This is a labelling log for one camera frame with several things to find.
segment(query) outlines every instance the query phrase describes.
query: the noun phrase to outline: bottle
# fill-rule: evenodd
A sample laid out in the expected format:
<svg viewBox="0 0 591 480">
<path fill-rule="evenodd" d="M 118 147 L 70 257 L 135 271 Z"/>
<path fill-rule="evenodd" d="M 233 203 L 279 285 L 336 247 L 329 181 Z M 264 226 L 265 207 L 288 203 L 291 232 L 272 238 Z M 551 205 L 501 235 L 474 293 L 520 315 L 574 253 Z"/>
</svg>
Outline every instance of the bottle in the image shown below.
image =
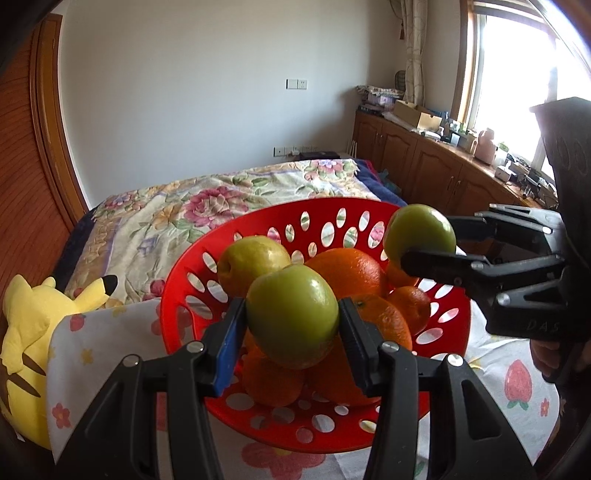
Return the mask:
<svg viewBox="0 0 591 480">
<path fill-rule="evenodd" d="M 495 159 L 496 145 L 492 142 L 494 138 L 495 132 L 490 128 L 483 130 L 478 135 L 474 157 L 487 165 L 491 165 Z"/>
</svg>

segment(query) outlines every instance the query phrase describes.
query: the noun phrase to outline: wall socket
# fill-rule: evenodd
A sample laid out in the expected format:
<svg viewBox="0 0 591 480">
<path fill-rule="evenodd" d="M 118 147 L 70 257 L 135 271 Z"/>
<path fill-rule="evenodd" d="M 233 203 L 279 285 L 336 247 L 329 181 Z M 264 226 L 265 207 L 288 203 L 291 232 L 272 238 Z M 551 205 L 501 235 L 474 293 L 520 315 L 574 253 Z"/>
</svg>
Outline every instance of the wall socket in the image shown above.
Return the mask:
<svg viewBox="0 0 591 480">
<path fill-rule="evenodd" d="M 316 152 L 318 151 L 318 147 L 315 146 L 300 146 L 300 147 L 275 147 L 273 149 L 273 156 L 274 157 L 285 157 L 287 155 L 290 155 L 291 152 L 293 152 L 294 150 L 297 150 L 300 153 L 309 153 L 309 152 Z"/>
<path fill-rule="evenodd" d="M 308 80 L 287 79 L 285 81 L 285 88 L 288 90 L 307 90 Z"/>
</svg>

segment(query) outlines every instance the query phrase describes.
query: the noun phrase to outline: green apple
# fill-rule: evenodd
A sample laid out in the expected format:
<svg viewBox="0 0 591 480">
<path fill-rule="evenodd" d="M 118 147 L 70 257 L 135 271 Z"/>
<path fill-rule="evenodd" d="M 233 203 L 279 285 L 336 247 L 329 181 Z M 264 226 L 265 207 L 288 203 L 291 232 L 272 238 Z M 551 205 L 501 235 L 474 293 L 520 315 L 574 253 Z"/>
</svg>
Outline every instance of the green apple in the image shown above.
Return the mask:
<svg viewBox="0 0 591 480">
<path fill-rule="evenodd" d="M 263 235 L 241 238 L 224 250 L 217 262 L 217 279 L 231 297 L 245 297 L 252 282 L 291 265 L 285 247 Z"/>
<path fill-rule="evenodd" d="M 252 283 L 246 318 L 256 344 L 271 360 L 299 370 L 330 352 L 339 305 L 324 278 L 305 265 L 291 265 Z"/>
<path fill-rule="evenodd" d="M 384 251 L 400 267 L 400 258 L 411 248 L 455 253 L 456 234 L 446 216 L 419 203 L 397 210 L 384 234 Z"/>
</svg>

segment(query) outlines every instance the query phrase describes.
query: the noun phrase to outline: strawberry pattern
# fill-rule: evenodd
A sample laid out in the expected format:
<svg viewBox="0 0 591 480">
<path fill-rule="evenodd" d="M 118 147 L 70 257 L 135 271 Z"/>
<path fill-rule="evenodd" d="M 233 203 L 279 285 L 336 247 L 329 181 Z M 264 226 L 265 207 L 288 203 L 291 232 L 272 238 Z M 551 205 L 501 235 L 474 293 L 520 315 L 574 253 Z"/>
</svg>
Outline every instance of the strawberry pattern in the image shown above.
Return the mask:
<svg viewBox="0 0 591 480">
<path fill-rule="evenodd" d="M 507 408 L 519 405 L 527 410 L 532 395 L 531 375 L 521 360 L 515 360 L 507 369 L 505 376 L 505 396 Z"/>
</svg>

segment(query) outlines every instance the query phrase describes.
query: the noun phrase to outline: hand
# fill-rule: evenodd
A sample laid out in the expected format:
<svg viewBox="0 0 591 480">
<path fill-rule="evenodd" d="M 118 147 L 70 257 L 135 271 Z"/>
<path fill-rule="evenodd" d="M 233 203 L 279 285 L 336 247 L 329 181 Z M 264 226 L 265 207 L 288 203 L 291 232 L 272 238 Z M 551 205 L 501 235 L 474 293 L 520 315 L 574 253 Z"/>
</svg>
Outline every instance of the hand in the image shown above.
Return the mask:
<svg viewBox="0 0 591 480">
<path fill-rule="evenodd" d="M 535 367 L 546 377 L 560 366 L 560 344 L 558 342 L 530 341 L 531 358 Z M 574 365 L 574 371 L 581 372 L 591 365 L 591 340 L 585 343 L 583 352 Z"/>
</svg>

